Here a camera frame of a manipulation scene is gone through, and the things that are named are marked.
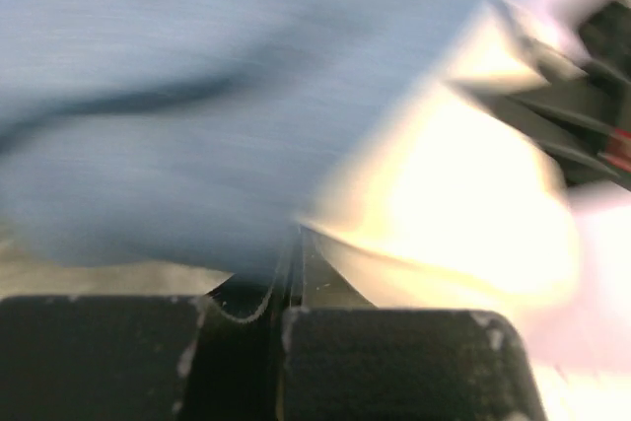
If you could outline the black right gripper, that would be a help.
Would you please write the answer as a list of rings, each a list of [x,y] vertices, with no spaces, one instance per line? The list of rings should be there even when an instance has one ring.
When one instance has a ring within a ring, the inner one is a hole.
[[[630,0],[601,0],[570,22],[588,57],[570,58],[528,35],[512,6],[493,6],[544,83],[490,100],[492,112],[557,162],[569,187],[609,180],[630,186]]]

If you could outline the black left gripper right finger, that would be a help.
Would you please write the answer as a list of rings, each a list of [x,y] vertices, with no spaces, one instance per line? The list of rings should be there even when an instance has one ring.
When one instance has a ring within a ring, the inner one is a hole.
[[[287,420],[541,420],[522,340],[498,314],[379,309],[303,232],[283,321]]]

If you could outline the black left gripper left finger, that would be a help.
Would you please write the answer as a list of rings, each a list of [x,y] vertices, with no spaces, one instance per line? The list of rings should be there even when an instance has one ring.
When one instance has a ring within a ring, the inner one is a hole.
[[[275,420],[280,332],[296,276],[296,230],[283,240],[267,283],[228,278],[199,297],[175,295],[196,312],[195,335],[181,352],[176,377],[183,394],[174,420]]]

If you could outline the cream pillow with bear print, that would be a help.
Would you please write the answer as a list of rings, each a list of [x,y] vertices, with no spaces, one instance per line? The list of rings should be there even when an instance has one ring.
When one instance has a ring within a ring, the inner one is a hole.
[[[456,88],[489,75],[502,88],[539,83],[484,10],[302,213],[370,303],[523,316],[577,293],[579,239],[557,166]]]

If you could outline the blue fabric pillowcase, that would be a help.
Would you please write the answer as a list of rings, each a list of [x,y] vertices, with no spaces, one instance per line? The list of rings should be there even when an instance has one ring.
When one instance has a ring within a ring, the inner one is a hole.
[[[262,282],[480,0],[1,0],[1,215],[77,266]]]

